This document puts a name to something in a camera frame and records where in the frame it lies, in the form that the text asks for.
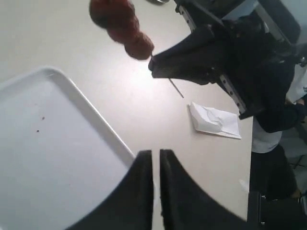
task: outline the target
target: table surface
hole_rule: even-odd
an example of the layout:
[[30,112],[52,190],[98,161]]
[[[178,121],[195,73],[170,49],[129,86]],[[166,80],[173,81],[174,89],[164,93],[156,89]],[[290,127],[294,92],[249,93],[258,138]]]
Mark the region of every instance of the table surface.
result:
[[[175,3],[133,0],[141,30],[159,53],[189,33]],[[239,121],[241,140],[201,134],[193,129],[191,101],[238,113],[217,86],[154,80],[147,61],[126,55],[88,15],[87,0],[0,0],[0,82],[38,66],[50,65],[70,77],[129,148],[153,150],[159,183],[159,149],[173,149],[185,169],[210,196],[246,219],[252,119]],[[163,229],[155,207],[153,229]]]

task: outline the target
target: white tray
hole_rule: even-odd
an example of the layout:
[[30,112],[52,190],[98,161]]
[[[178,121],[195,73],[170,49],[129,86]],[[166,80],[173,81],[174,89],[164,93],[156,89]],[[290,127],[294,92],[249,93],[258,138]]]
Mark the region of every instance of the white tray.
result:
[[114,190],[133,160],[60,71],[41,68],[0,85],[0,229],[69,227]]

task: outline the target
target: black jacket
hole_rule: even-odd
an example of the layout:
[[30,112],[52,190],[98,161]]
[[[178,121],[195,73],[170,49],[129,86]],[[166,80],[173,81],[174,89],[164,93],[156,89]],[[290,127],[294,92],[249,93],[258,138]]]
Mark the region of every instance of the black jacket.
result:
[[255,79],[266,110],[256,116],[261,127],[268,133],[295,127],[307,115],[301,104],[285,105],[286,94],[295,74],[295,64],[284,62],[258,69]]

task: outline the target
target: robotic arm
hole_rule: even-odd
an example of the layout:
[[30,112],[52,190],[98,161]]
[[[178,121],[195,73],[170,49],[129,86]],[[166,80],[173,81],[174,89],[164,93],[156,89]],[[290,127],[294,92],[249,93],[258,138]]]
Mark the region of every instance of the robotic arm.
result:
[[236,103],[240,119],[266,109],[261,89],[267,79],[257,72],[284,62],[293,69],[307,64],[307,2],[254,1],[253,12],[235,21],[223,18],[244,0],[175,2],[191,34],[152,57],[153,77],[217,83]]

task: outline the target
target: napkin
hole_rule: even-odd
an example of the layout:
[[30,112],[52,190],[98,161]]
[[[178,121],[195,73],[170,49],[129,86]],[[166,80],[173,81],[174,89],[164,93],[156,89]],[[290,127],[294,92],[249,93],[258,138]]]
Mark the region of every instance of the napkin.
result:
[[194,128],[229,138],[241,139],[238,117],[226,111],[204,107],[194,102],[189,106]]

